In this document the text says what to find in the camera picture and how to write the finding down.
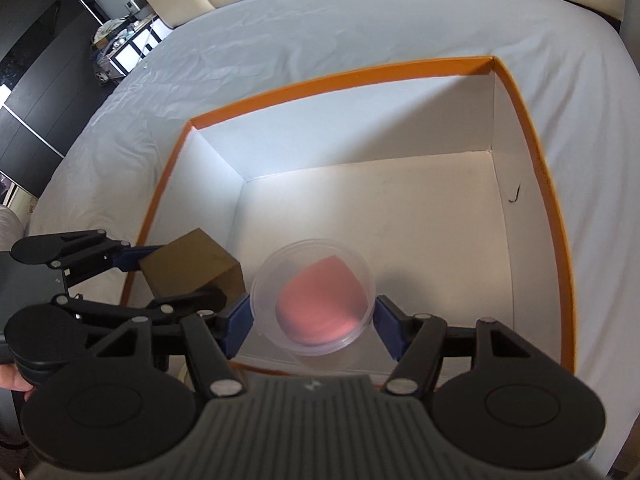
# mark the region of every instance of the white pillow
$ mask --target white pillow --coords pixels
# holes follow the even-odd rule
[[[8,207],[0,205],[0,251],[9,251],[13,244],[24,237],[20,219]]]

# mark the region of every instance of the orange edge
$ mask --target orange edge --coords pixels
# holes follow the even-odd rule
[[[556,264],[558,266],[558,282],[561,301],[561,364],[571,372],[575,371],[575,307],[574,307],[574,284],[571,271],[571,259],[569,256],[568,243],[562,215],[560,213],[558,198],[554,190],[553,183],[542,155],[542,149],[538,141],[538,136],[530,118],[529,111],[524,104],[520,91],[503,63],[494,56],[479,57],[454,57],[443,59],[428,59],[420,61],[410,61],[395,63],[390,65],[375,66],[343,72],[329,76],[295,83],[283,88],[277,88],[247,99],[229,104],[212,110],[187,121],[178,137],[169,160],[162,172],[154,195],[151,199],[148,211],[140,229],[137,245],[146,243],[153,220],[158,211],[158,206],[164,193],[164,189],[169,181],[169,177],[174,170],[175,164],[180,155],[180,151],[193,128],[201,130],[208,126],[229,120],[240,115],[261,110],[263,108],[282,104],[289,101],[303,99],[318,94],[334,92],[358,86],[379,84],[407,79],[418,79],[425,77],[453,76],[453,75],[487,75],[494,71],[505,85],[511,102],[516,110],[522,131],[525,135],[529,153],[534,163],[536,179],[540,186],[543,201],[547,211],[549,225],[551,228],[554,251],[556,254]],[[121,304],[127,304],[131,294],[134,281],[134,273],[130,272],[125,280],[122,289]],[[238,368],[246,370],[268,373],[283,374],[283,372],[273,372],[261,368],[247,367],[236,364]]]
[[[511,97],[511,103],[516,110],[520,126],[527,141],[527,147],[529,148],[529,154],[533,162],[533,170],[536,174],[538,187],[540,188],[542,200],[545,204],[558,271],[561,331],[560,364],[575,374],[575,327],[577,319],[575,311],[574,274],[572,272],[569,243],[564,228],[564,221],[562,220],[560,203],[556,195],[556,188],[551,179],[549,168],[546,165],[533,120],[529,115],[520,90],[507,67],[497,57],[495,58],[494,72],[500,78]]]

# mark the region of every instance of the brown cardboard box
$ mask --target brown cardboard box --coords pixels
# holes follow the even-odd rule
[[[140,268],[156,298],[216,286],[229,304],[246,291],[240,263],[202,229],[153,252],[140,261]]]

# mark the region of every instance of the black mark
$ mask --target black mark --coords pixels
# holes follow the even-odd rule
[[[520,186],[522,186],[522,183],[518,184],[518,189],[516,190],[516,198],[514,198],[513,200],[511,200],[510,198],[510,203],[515,204],[518,201],[518,197],[520,196]]]

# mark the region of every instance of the human hand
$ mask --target human hand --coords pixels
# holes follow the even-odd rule
[[[25,400],[31,395],[31,391],[33,390],[33,386],[24,380],[14,364],[0,365],[0,388],[14,390],[16,392],[26,392],[24,394]]]

